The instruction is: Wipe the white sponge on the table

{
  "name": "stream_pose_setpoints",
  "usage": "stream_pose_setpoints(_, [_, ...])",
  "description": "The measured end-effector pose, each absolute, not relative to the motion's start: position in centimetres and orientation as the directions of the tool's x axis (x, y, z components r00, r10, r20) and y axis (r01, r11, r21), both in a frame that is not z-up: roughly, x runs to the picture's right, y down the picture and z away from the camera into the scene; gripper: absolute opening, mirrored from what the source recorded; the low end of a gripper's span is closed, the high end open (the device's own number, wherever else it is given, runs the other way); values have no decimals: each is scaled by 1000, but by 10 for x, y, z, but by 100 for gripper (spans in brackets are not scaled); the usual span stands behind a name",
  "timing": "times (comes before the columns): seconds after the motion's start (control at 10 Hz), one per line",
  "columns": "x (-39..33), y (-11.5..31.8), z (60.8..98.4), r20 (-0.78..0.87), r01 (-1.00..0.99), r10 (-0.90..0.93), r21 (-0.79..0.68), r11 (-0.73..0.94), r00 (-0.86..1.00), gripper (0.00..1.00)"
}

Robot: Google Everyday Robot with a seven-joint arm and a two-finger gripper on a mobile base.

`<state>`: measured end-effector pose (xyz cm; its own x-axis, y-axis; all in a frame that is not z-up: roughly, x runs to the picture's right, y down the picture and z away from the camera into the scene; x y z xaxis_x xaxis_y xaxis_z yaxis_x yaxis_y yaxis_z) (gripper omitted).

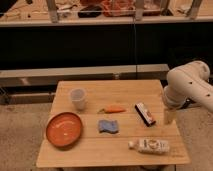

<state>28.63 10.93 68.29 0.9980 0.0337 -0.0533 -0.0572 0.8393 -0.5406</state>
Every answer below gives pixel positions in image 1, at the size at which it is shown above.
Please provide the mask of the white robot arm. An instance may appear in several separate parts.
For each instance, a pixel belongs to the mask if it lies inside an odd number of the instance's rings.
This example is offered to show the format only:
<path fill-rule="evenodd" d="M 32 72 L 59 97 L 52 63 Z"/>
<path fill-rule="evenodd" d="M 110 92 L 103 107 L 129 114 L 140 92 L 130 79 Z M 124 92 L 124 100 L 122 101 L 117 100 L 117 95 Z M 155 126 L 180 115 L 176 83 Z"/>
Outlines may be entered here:
<path fill-rule="evenodd" d="M 213 85 L 208 83 L 209 66 L 193 61 L 171 69 L 166 76 L 168 85 L 163 88 L 162 100 L 166 106 L 164 123 L 171 124 L 187 99 L 191 99 L 213 113 Z"/>

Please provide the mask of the translucent yellowish gripper finger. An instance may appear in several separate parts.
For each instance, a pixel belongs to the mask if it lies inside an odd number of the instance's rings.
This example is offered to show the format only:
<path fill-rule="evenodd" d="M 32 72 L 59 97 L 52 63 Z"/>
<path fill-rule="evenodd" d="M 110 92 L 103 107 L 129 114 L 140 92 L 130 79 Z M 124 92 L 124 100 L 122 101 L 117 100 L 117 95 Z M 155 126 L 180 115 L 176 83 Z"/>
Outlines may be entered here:
<path fill-rule="evenodd" d="M 169 109 L 166 108 L 164 110 L 164 124 L 165 125 L 170 125 L 173 123 L 173 121 L 176 118 L 176 110 L 175 109 Z"/>

